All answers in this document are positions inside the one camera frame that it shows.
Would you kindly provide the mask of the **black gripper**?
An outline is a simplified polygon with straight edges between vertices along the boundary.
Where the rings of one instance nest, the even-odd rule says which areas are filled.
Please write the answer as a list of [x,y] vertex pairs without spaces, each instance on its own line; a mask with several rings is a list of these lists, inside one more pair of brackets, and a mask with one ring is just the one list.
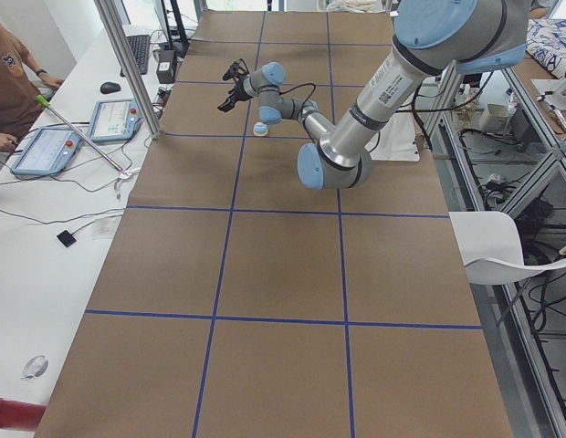
[[251,84],[251,78],[238,80],[229,91],[229,97],[225,99],[217,108],[222,112],[232,110],[238,101],[247,101],[256,96],[256,90]]

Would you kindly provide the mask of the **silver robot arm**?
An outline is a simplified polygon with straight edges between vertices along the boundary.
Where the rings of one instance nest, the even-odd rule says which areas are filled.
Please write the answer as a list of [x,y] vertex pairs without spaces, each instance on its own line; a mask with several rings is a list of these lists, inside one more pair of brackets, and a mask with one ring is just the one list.
[[425,78],[450,64],[461,75],[512,67],[526,51],[528,1],[402,1],[393,21],[392,48],[337,124],[310,99],[287,99],[279,87],[286,73],[278,62],[249,72],[243,60],[223,75],[235,85],[219,110],[257,99],[261,122],[300,123],[312,141],[298,154],[301,182],[313,190],[347,189],[372,170],[366,145]]

